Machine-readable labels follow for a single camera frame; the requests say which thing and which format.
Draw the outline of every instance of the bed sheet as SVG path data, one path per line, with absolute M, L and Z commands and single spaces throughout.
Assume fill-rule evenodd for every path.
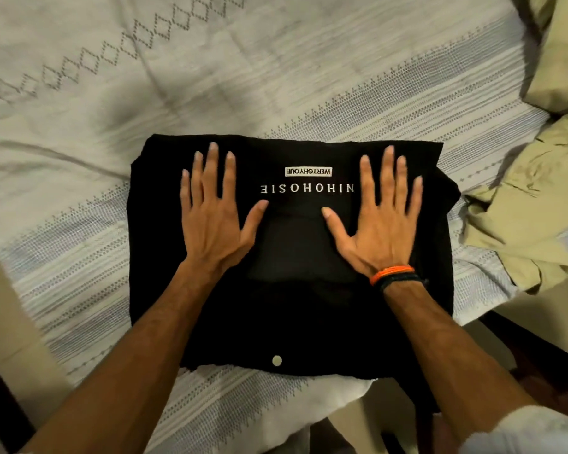
M 129 328 L 129 164 L 152 133 L 442 141 L 468 190 L 548 118 L 520 99 L 536 51 L 509 0 L 0 0 L 0 261 L 77 384 Z M 462 324 L 515 294 L 459 243 L 463 212 Z M 369 386 L 181 370 L 148 451 L 261 452 Z

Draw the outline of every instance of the white sleeve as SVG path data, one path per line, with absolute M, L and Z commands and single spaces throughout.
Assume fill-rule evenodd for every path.
M 489 434 L 471 435 L 459 454 L 568 454 L 568 416 L 543 406 L 508 414 Z

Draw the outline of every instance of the beige tile floor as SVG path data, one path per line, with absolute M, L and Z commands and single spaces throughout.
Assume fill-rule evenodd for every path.
M 568 352 L 568 280 L 537 297 L 518 297 L 497 310 Z M 503 366 L 514 366 L 511 353 L 488 329 L 479 322 L 466 328 Z M 70 388 L 31 321 L 20 310 L 19 300 L 1 268 L 0 373 L 37 426 Z M 331 420 L 358 454 L 386 452 L 379 437 L 382 430 L 394 432 L 408 454 L 416 452 L 414 408 L 393 380 L 375 382 L 362 399 L 333 413 Z

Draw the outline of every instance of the hand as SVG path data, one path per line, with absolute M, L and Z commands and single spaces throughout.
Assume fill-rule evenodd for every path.
M 322 214 L 341 256 L 359 273 L 371 277 L 380 270 L 407 265 L 417 230 L 421 209 L 423 179 L 417 177 L 412 187 L 408 211 L 408 169 L 400 156 L 394 179 L 394 147 L 388 146 L 381 166 L 381 203 L 375 204 L 374 181 L 368 156 L 360 159 L 362 206 L 355 236 L 349 236 L 339 216 L 323 207 Z
M 210 144 L 204 169 L 202 154 L 196 152 L 191 187 L 189 172 L 184 170 L 180 196 L 183 237 L 187 248 L 185 262 L 221 277 L 228 268 L 238 264 L 254 245 L 268 202 L 257 202 L 240 230 L 235 204 L 235 156 L 228 152 L 225 159 L 222 198 L 217 196 L 218 161 L 219 147 L 216 143 Z

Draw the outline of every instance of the person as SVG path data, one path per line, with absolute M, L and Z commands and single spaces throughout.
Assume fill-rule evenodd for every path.
M 164 293 L 71 392 L 23 448 L 25 453 L 140 453 L 173 387 L 189 335 L 212 288 L 253 246 L 268 206 L 259 201 L 240 229 L 235 204 L 235 157 L 227 153 L 222 197 L 217 196 L 218 147 L 206 162 L 196 153 L 181 181 L 187 257 Z M 349 236 L 337 214 L 322 210 L 337 250 L 359 273 L 407 265 L 414 243 L 423 184 L 407 187 L 404 157 L 383 155 L 381 203 L 367 156 L 360 160 L 362 205 Z M 568 417 L 537 406 L 514 378 L 430 297 L 416 280 L 393 282 L 383 302 L 406 332 L 462 453 L 568 452 Z M 528 436 L 522 430 L 538 427 Z

